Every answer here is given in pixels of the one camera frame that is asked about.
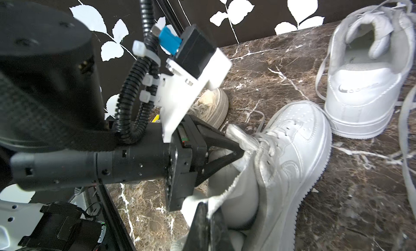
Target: wire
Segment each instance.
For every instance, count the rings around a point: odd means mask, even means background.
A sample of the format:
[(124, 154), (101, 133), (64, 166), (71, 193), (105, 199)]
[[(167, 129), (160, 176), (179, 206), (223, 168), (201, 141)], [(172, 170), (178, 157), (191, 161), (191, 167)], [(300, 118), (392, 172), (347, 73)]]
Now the wire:
[[(90, 207), (92, 207), (94, 204), (99, 204), (100, 205), (100, 208), (99, 208), (99, 210), (98, 210), (98, 212), (97, 212), (97, 214), (95, 214), (95, 215), (92, 215), (92, 214), (88, 214), (88, 209), (90, 208)], [(89, 218), (89, 219), (91, 219), (91, 218), (93, 218), (93, 221), (95, 221), (96, 220), (96, 218), (98, 217), (98, 215), (100, 215), (101, 214), (101, 212), (102, 212), (102, 210), (103, 210), (103, 207), (104, 207), (104, 205), (102, 204), (102, 202), (100, 202), (100, 201), (97, 201), (97, 202), (94, 202), (94, 203), (92, 203), (92, 204), (90, 204), (86, 209), (85, 209), (85, 211), (84, 212), (82, 212), (83, 214), (84, 214), (84, 216), (86, 217), (86, 218)]]

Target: shoe insole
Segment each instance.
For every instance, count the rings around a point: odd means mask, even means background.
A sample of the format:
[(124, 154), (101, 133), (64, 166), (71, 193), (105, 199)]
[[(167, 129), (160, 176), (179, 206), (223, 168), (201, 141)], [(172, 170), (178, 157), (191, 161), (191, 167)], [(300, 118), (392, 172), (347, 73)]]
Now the shoe insole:
[(370, 46), (374, 42), (374, 32), (371, 30), (365, 35), (356, 38), (346, 46), (344, 55), (344, 64), (360, 64), (360, 63), (390, 63), (392, 59), (391, 51), (388, 50), (378, 59), (372, 60), (368, 56)]

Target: white 3d-printed bracket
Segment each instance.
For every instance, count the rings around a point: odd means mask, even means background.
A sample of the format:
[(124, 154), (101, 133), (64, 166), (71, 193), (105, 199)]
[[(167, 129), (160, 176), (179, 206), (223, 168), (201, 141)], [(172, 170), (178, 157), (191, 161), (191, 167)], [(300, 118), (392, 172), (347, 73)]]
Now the white 3d-printed bracket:
[(202, 89), (206, 87), (212, 91), (218, 88), (232, 63), (217, 48), (198, 79), (192, 77), (173, 60), (168, 59), (166, 63), (174, 75), (160, 75), (155, 105), (161, 107), (163, 142), (170, 143), (172, 134)]

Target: white mounting plate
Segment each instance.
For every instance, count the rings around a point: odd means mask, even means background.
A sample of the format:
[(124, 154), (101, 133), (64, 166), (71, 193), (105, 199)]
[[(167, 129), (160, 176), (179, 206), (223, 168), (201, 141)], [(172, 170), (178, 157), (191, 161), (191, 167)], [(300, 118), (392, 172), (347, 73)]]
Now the white mounting plate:
[(163, 128), (163, 142), (170, 143), (172, 134), (184, 118), (204, 87), (209, 90), (218, 88), (231, 68), (231, 61), (220, 49), (216, 49), (201, 76), (196, 79), (176, 62), (168, 59), (173, 76), (161, 74), (156, 93), (156, 106), (161, 107), (160, 118)]
[(42, 203), (0, 200), (0, 250), (15, 251), (24, 236), (30, 236), (43, 216)]

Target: marble countertop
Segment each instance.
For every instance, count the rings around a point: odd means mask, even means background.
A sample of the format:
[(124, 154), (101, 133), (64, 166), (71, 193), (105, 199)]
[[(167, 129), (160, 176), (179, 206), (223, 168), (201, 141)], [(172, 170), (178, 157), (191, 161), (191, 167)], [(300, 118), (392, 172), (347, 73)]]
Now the marble countertop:
[[(221, 127), (237, 124), (253, 133), (262, 111), (266, 122), (298, 100), (324, 102), (315, 76), (337, 23), (226, 46), (233, 66), (222, 84), (229, 111)], [(403, 98), (416, 82), (413, 67)], [(326, 91), (325, 81), (320, 87)], [(398, 146), (398, 108), (380, 136), (367, 140), (333, 135), (330, 162), (299, 208), (296, 250), (416, 250), (416, 221), (407, 201)], [(416, 113), (409, 118), (410, 155), (416, 153)], [(410, 168), (416, 170), (414, 159)], [(108, 185), (138, 250), (169, 250), (188, 232), (180, 212), (166, 213), (162, 181)]]

